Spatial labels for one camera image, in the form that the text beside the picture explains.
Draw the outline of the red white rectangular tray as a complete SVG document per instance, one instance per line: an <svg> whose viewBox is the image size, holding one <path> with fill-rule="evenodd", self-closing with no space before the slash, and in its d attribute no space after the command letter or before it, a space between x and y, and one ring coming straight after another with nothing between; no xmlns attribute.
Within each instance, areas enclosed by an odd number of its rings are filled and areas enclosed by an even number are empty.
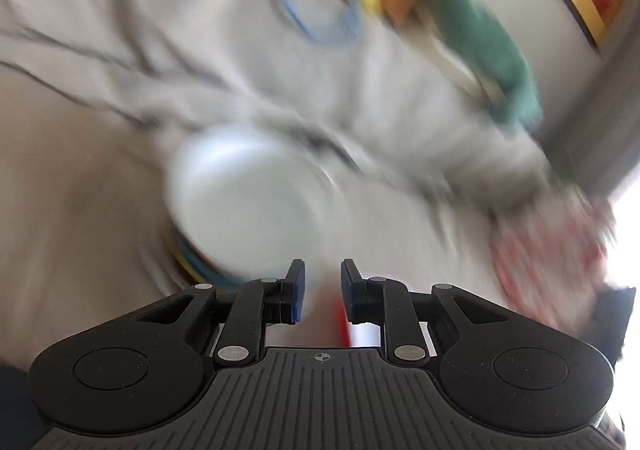
<svg viewBox="0 0 640 450"><path fill-rule="evenodd" d="M329 328L328 344L330 346L361 348L378 347L380 344L380 328L373 323L350 323L343 302L338 297L334 297L326 306L326 321Z"/></svg>

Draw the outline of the white cup orange logo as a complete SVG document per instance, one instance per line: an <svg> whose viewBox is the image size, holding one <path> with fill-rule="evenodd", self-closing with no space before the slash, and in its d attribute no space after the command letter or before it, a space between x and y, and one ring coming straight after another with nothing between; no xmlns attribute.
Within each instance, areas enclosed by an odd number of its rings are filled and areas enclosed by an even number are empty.
<svg viewBox="0 0 640 450"><path fill-rule="evenodd" d="M316 272L338 202L334 181L276 132L219 126L187 139L167 167L165 202L188 242L229 277Z"/></svg>

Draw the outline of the pink floral cloth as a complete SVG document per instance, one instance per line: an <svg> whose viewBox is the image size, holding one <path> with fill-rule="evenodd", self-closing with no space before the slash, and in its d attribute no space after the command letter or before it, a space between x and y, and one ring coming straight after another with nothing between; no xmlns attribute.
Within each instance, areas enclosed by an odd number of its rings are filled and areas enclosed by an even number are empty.
<svg viewBox="0 0 640 450"><path fill-rule="evenodd" d="M615 218L606 199L553 190L496 218L491 261L509 306L576 335L605 288Z"/></svg>

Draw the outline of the green plush toy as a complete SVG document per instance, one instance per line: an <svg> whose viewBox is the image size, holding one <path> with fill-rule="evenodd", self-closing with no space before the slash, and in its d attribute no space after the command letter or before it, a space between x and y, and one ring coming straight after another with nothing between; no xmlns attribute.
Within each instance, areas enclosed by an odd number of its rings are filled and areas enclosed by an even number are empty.
<svg viewBox="0 0 640 450"><path fill-rule="evenodd" d="M535 129L544 112L532 69L500 21L475 0L422 0L440 36L474 72L497 84L502 98L489 107L501 125Z"/></svg>

